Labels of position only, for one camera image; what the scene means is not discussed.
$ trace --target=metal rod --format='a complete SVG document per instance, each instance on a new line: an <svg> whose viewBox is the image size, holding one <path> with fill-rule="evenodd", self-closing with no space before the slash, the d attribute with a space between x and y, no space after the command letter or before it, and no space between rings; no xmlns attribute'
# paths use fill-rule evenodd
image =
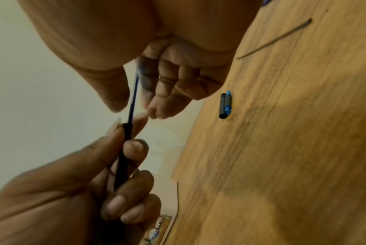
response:
<svg viewBox="0 0 366 245"><path fill-rule="evenodd" d="M270 41L270 42L268 42L267 44L265 44L265 45L263 45L263 46L261 46L261 47L259 47L259 48L255 49L255 50L253 50L253 51L251 51L251 52L249 52L249 53L247 53L247 54L245 54L245 55L243 55L243 56L241 56L241 57L238 57L238 58L237 58L237 60L242 59L242 58L245 58L245 57L248 57L249 55L252 55L252 54L254 54L254 53L258 52L258 51L260 51L261 49L264 49L264 48L266 48L266 47L268 47L268 46L270 46L270 45L272 45L272 44L274 44L274 43L278 42L279 40L281 40L281 39L283 39L283 38L286 38L287 36L289 36L289 35L293 34L294 32L296 32L296 31L298 31L298 30L300 30L300 29L303 29L304 27L307 27L310 23L312 23L312 18L309 18L306 22L304 22L304 23L302 23L301 25L299 25L299 26L297 26L297 27L293 28L293 29L292 29L292 30L290 30L289 32L287 32L287 33L285 33L285 34L283 34L283 35L279 36L278 38L274 39L273 41Z"/></svg>

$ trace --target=table surface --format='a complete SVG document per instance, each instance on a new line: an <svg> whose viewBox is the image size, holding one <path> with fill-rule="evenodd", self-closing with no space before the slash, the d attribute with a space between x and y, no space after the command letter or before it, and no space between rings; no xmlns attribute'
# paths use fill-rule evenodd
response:
<svg viewBox="0 0 366 245"><path fill-rule="evenodd" d="M366 0L275 0L206 99L167 245L366 244ZM230 89L233 112L218 118Z"/></svg>

